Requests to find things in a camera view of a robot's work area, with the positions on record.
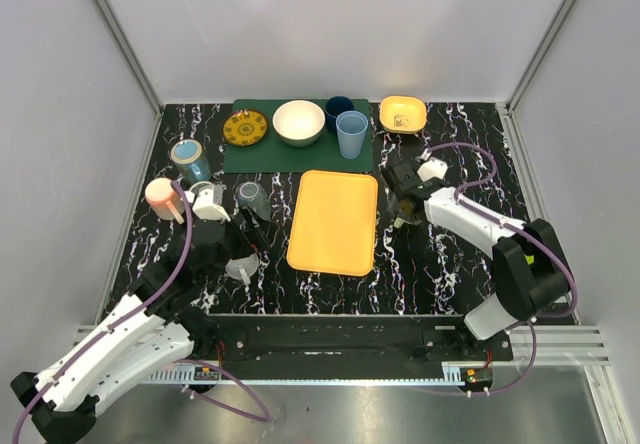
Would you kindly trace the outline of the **sage green mug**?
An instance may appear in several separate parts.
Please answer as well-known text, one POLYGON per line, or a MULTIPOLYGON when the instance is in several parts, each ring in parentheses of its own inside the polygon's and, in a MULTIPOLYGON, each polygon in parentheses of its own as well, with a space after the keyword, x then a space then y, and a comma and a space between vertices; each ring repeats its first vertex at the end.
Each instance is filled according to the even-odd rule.
POLYGON ((404 225, 418 226, 425 222, 424 209, 414 200, 403 199, 398 201, 392 199, 389 204, 389 209, 394 215, 393 226, 396 229, 404 225))

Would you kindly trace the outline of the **grey faceted mug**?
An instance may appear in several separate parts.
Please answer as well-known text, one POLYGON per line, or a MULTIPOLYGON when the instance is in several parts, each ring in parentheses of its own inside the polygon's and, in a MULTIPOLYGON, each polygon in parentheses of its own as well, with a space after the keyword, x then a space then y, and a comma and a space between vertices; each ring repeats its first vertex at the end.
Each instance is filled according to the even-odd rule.
POLYGON ((236 190, 236 202, 240 207, 251 210, 253 215, 263 221, 270 222, 272 209, 263 187, 253 181, 242 183, 236 190))

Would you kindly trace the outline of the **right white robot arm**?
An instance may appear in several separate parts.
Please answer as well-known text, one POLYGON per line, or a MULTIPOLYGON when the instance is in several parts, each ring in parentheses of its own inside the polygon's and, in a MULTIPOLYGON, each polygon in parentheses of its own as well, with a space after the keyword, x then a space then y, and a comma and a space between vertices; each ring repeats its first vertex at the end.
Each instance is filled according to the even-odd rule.
POLYGON ((381 175, 402 224, 428 222, 444 228, 491 260, 495 292, 464 316, 466 328, 453 338, 463 359, 480 358, 490 347, 489 338, 538 317, 573 293, 575 280, 549 222, 501 215, 466 198, 440 176, 428 177, 416 164, 386 167, 381 175))

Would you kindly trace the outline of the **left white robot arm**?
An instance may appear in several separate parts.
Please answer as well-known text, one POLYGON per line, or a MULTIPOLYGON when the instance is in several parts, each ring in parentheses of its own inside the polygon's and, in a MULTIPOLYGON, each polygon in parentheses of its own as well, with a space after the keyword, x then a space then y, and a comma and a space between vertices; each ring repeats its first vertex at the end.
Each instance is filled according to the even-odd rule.
POLYGON ((47 369, 12 380, 22 417, 48 443, 77 443, 115 400, 167 365, 194 359, 198 379, 207 379, 205 362, 224 356, 227 339, 193 306, 198 285, 233 267, 248 279, 249 264, 268 247, 268 227, 247 206, 232 218, 192 215, 177 225, 160 259, 79 344, 47 369))

